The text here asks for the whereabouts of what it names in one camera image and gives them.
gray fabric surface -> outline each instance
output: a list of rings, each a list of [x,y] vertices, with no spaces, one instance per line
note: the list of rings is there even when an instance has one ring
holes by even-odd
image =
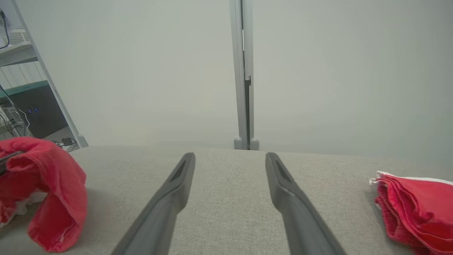
[[[65,254],[109,254],[186,152],[196,168],[178,214],[170,253],[288,254],[283,220],[270,200],[265,152],[148,147],[88,147],[71,153],[87,173],[88,216]],[[349,254],[411,254],[385,233],[375,172],[452,180],[451,172],[390,159],[278,153]],[[2,254],[44,254],[27,235],[33,206],[0,231]]]

whiteboard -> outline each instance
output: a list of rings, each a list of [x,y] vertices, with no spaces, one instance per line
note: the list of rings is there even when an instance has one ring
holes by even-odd
[[[453,165],[453,1],[253,4],[260,150]]]
[[[90,146],[233,148],[238,116],[228,1],[16,3]]]

cloth fold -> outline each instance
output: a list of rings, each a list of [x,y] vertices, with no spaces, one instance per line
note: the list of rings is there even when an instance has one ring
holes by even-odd
[[[16,151],[24,153],[10,158],[0,176],[0,222],[8,222],[16,203],[32,192],[46,192],[28,234],[46,251],[67,250],[77,241],[87,215],[85,173],[50,141],[17,137],[0,142],[0,157]]]
[[[388,236],[418,254],[453,255],[453,182],[378,175],[370,184]]]

